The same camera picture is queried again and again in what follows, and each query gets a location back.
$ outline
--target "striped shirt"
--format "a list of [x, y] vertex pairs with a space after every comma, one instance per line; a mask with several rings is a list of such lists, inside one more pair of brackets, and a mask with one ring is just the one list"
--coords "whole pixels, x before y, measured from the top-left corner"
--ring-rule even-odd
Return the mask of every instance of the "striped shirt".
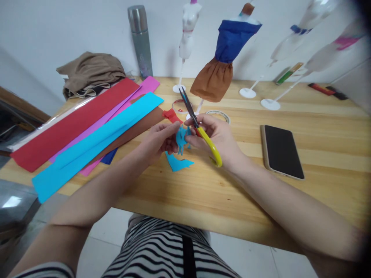
[[[74, 278], [66, 265], [50, 262], [15, 278]], [[102, 278], [239, 277], [210, 247], [204, 231], [144, 217], [128, 232], [121, 251]]]

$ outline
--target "brown fabric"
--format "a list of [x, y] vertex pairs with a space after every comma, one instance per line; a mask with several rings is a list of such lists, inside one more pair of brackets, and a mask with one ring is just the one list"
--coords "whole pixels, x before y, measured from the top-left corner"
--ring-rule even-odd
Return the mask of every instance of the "brown fabric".
[[63, 94], [77, 92], [89, 85], [112, 83], [125, 77], [121, 62], [114, 56], [104, 53], [85, 52], [77, 59], [56, 69], [59, 74], [68, 75]]
[[222, 63], [214, 57], [199, 72], [190, 92], [204, 100], [219, 102], [231, 85], [232, 78], [232, 63]]
[[[142, 96], [136, 98], [135, 100], [131, 101], [131, 103], [136, 102]], [[134, 139], [138, 135], [145, 132], [147, 129], [153, 127], [154, 125], [161, 122], [164, 117], [162, 116], [163, 110], [159, 107], [153, 109], [150, 113], [144, 116], [139, 122], [129, 128], [125, 133], [120, 135], [115, 141], [109, 144], [103, 151], [101, 151], [87, 166], [92, 164], [93, 162], [97, 161], [98, 159], [105, 156], [110, 151], [113, 151], [115, 148], [122, 146], [123, 144], [129, 142], [131, 139]]]

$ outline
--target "scissors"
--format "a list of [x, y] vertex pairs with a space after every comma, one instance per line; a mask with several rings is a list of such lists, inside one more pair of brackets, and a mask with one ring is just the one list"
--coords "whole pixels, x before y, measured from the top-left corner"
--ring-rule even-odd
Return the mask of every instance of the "scissors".
[[213, 153], [213, 156], [215, 158], [215, 159], [212, 159], [210, 157], [210, 160], [213, 162], [213, 164], [216, 167], [221, 167], [223, 165], [223, 163], [221, 161], [220, 153], [218, 152], [214, 143], [211, 141], [210, 137], [206, 134], [204, 129], [202, 127], [200, 127], [200, 125], [198, 124], [196, 115], [193, 112], [192, 106], [189, 102], [189, 99], [188, 99], [187, 94], [184, 90], [184, 87], [182, 87], [182, 89], [183, 89], [183, 92], [180, 90], [180, 88], [179, 88], [179, 92], [180, 92], [180, 95], [182, 96], [182, 99], [184, 101], [185, 106], [187, 107], [188, 113], [193, 120], [193, 125], [196, 129], [197, 136], [203, 138], [205, 140], [205, 142], [209, 145], [209, 147], [211, 149], [211, 152]]

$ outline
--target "red paper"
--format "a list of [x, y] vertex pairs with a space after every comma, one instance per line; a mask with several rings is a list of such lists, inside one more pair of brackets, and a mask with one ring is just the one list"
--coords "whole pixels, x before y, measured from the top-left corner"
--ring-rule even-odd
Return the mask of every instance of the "red paper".
[[139, 88], [125, 78], [105, 93], [66, 116], [10, 156], [29, 172], [35, 171], [69, 142], [88, 129]]
[[175, 123], [176, 121], [180, 122], [181, 124], [183, 123], [182, 120], [178, 118], [178, 116], [175, 114], [175, 111], [173, 108], [171, 108], [169, 111], [164, 111], [162, 112], [162, 116], [164, 118], [169, 119], [172, 123]]

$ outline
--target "right hand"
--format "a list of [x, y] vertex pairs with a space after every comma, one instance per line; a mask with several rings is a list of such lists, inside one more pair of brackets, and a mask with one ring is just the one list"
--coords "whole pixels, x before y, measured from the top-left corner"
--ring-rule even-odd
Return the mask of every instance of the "right hand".
[[[220, 153], [223, 167], [227, 169], [233, 167], [234, 162], [242, 155], [242, 152], [233, 138], [230, 125], [208, 114], [197, 115], [197, 120], [200, 122], [200, 127], [205, 130]], [[193, 125], [193, 120], [188, 119], [184, 124]], [[191, 132], [192, 135], [186, 136], [185, 140], [192, 146], [207, 152], [213, 157], [210, 147], [206, 144], [205, 140], [196, 135], [194, 128], [191, 129]]]

